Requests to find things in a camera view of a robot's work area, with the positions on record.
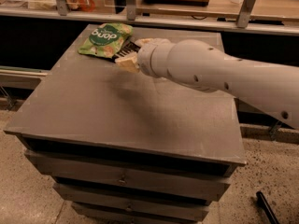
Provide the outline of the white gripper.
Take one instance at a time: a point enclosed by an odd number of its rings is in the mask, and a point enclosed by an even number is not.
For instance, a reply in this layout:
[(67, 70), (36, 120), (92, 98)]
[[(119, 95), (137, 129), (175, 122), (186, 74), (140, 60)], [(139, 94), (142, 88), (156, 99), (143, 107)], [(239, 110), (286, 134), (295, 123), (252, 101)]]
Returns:
[(140, 71), (150, 77), (166, 77), (166, 58), (172, 43), (163, 38), (140, 38), (135, 44), (141, 49), (115, 60), (116, 65), (128, 72)]

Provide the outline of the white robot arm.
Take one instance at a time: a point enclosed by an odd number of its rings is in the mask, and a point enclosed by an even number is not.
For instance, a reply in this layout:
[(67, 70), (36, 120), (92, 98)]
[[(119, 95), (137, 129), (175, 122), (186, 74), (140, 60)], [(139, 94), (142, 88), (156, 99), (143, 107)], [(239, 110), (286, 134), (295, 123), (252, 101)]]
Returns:
[(299, 128), (299, 69), (230, 56), (199, 40), (149, 39), (127, 43), (118, 67), (166, 78), (194, 90), (225, 91), (282, 123)]

